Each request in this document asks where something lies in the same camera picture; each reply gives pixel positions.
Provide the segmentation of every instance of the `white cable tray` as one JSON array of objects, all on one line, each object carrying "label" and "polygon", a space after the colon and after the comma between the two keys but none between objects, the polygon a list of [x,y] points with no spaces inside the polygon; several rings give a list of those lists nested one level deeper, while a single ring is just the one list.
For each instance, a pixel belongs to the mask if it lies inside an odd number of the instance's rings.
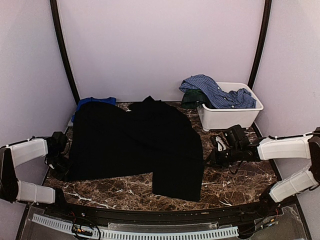
[{"label": "white cable tray", "polygon": [[[48,228],[66,233],[72,233],[72,222],[66,220],[53,219],[48,216],[33,214],[32,222],[46,226]],[[238,227],[226,227],[207,231],[193,231],[180,233],[144,233],[144,232],[127,232],[114,231],[99,228],[101,240],[217,240],[238,236]],[[91,239],[98,239],[99,232],[95,228]]]}]

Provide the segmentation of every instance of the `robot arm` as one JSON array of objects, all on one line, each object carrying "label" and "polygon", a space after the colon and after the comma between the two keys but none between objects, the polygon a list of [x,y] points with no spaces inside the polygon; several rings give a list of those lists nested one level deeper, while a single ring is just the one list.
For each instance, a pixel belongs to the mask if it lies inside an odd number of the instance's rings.
[{"label": "robot arm", "polygon": [[57,163],[63,158],[60,153],[64,151],[66,144],[67,137],[62,132],[55,132],[51,137],[31,138],[1,147],[0,199],[11,203],[22,201],[53,204],[56,199],[53,188],[18,180],[15,169],[41,157],[46,157],[46,164],[51,168],[61,166]]},{"label": "robot arm", "polygon": [[215,148],[206,159],[207,166],[229,167],[236,161],[259,162],[270,159],[303,158],[311,163],[290,177],[268,187],[260,202],[275,205],[284,199],[320,184],[320,128],[292,137],[258,138],[250,143],[240,125],[223,131],[223,138],[211,139]]}]

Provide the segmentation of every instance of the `black garment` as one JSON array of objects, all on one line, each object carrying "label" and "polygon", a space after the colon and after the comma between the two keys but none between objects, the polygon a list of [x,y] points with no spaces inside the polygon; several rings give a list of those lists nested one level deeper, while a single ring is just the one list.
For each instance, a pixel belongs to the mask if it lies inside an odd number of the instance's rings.
[{"label": "black garment", "polygon": [[189,119],[151,97],[129,108],[88,102],[75,113],[68,180],[153,172],[154,194],[199,201],[203,149]]}]

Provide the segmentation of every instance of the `brown marble table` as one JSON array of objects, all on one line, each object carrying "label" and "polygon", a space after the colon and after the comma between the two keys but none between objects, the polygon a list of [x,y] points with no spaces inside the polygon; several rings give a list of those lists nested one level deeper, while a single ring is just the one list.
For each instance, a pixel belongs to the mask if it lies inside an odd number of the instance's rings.
[{"label": "brown marble table", "polygon": [[[203,157],[206,158],[213,146],[210,137],[218,130],[205,132],[197,110],[186,110],[178,102],[169,102],[190,119],[193,128],[201,136]],[[118,106],[127,110],[129,103]],[[252,128],[246,131],[250,141],[257,136]],[[72,143],[73,130],[67,136]],[[47,175],[44,186],[63,190],[68,203],[117,210],[134,211],[186,211],[221,208],[257,202],[259,195],[271,183],[276,182],[275,173],[268,161],[244,162],[238,173],[232,175],[228,169],[206,167],[202,180],[201,200],[185,201],[152,193],[152,173],[109,179],[62,182]]]}]

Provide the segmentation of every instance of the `laundry basket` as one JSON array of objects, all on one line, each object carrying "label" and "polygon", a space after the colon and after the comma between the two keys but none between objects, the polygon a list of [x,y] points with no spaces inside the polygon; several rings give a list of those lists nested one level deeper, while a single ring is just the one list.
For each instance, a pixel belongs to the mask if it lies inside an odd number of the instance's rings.
[{"label": "laundry basket", "polygon": [[247,89],[252,97],[256,99],[256,108],[231,108],[231,109],[210,109],[204,104],[197,108],[204,131],[210,129],[228,129],[234,125],[240,124],[242,128],[249,128],[258,113],[264,109],[264,106],[254,94],[254,92],[243,83],[235,82],[217,82],[219,87],[225,91],[238,91],[239,89]]}]

